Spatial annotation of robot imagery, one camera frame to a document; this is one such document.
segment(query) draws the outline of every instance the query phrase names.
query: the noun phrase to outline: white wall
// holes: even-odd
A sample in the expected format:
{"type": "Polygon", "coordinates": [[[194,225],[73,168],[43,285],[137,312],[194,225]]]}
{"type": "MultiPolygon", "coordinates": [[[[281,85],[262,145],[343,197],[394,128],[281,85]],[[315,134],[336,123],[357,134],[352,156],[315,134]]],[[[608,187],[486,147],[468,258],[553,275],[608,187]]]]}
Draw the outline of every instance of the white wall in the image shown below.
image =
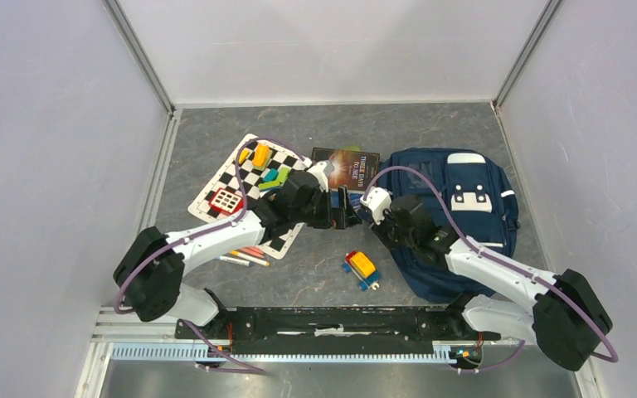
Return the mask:
{"type": "Polygon", "coordinates": [[[120,0],[177,104],[491,100],[545,0],[120,0]]]}
{"type": "Polygon", "coordinates": [[[0,1],[0,397],[74,394],[163,125],[101,1],[0,1]]]}
{"type": "Polygon", "coordinates": [[[615,322],[605,396],[637,396],[637,1],[563,3],[503,116],[552,265],[615,322]]]}

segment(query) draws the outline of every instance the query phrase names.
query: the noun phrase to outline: book cover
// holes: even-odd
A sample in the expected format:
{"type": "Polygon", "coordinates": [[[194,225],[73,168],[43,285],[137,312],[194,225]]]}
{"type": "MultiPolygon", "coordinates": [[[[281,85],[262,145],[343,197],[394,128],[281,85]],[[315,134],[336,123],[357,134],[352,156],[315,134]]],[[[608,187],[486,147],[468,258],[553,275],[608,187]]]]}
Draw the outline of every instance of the book cover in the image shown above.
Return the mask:
{"type": "Polygon", "coordinates": [[[328,175],[328,186],[338,188],[345,185],[350,192],[365,192],[380,167],[379,153],[347,149],[314,148],[311,160],[329,161],[333,170],[328,175]]]}

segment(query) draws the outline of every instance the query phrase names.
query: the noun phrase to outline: backpack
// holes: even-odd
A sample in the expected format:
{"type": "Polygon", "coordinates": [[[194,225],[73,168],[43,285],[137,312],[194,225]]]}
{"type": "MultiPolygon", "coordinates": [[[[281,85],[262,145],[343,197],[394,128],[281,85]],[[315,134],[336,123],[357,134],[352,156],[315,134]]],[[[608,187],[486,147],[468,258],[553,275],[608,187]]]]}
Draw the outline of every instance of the backpack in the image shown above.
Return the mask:
{"type": "MultiPolygon", "coordinates": [[[[411,148],[393,153],[380,169],[388,166],[411,167],[429,177],[463,233],[491,250],[513,255],[518,203],[504,170],[494,162],[469,149],[411,148]]],[[[377,185],[392,192],[392,197],[417,195],[436,225],[449,225],[440,203],[418,176],[389,172],[377,185]]],[[[428,301],[450,303],[462,293],[494,294],[470,278],[425,263],[405,246],[394,248],[391,256],[414,293],[428,301]]]]}

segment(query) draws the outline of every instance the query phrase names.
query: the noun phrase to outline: black and white checkered board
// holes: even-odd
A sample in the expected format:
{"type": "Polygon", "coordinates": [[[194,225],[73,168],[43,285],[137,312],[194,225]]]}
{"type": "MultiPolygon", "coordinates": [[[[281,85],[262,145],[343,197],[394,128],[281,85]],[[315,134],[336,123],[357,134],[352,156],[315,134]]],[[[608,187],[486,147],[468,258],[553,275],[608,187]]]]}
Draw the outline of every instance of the black and white checkered board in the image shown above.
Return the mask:
{"type": "MultiPolygon", "coordinates": [[[[211,181],[204,187],[204,189],[202,189],[199,195],[197,195],[197,198],[194,199],[192,204],[189,205],[188,210],[190,213],[206,222],[215,222],[227,217],[219,211],[212,209],[209,205],[209,201],[213,198],[213,195],[216,193],[218,188],[225,188],[231,192],[237,192],[238,195],[241,194],[239,190],[240,186],[235,178],[236,171],[233,167],[233,161],[235,160],[236,154],[238,153],[238,149],[241,145],[252,138],[256,138],[256,136],[254,134],[247,134],[241,143],[238,144],[231,156],[229,156],[223,163],[223,166],[221,166],[218,172],[214,174],[211,181]]],[[[270,149],[272,149],[272,158],[265,170],[259,171],[252,167],[252,155],[247,158],[243,164],[241,164],[243,187],[246,189],[248,197],[252,197],[254,199],[260,197],[260,189],[257,186],[263,182],[262,177],[264,177],[271,168],[279,170],[280,167],[284,165],[296,170],[305,169],[304,164],[301,163],[296,155],[291,153],[289,150],[274,145],[273,143],[263,143],[268,144],[270,149]]],[[[255,147],[257,147],[257,142],[248,146],[250,149],[255,149],[255,147]]],[[[285,254],[287,254],[287,251],[294,242],[296,236],[299,234],[302,226],[304,226],[304,224],[298,224],[294,229],[288,231],[286,234],[283,234],[264,245],[260,245],[260,248],[267,255],[276,259],[281,259],[285,254]]]]}

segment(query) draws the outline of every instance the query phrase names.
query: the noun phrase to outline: toy car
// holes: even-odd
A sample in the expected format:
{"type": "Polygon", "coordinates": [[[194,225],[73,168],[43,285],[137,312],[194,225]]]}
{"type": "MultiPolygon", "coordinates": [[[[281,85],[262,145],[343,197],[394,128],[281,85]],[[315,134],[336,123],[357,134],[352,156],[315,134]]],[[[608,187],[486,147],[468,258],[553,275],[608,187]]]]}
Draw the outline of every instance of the toy car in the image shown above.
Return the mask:
{"type": "Polygon", "coordinates": [[[361,251],[353,251],[345,256],[345,263],[343,263],[343,271],[346,274],[352,271],[360,282],[357,286],[363,292],[368,289],[377,290],[380,284],[377,282],[382,275],[380,271],[375,268],[375,265],[364,255],[361,251]]]}

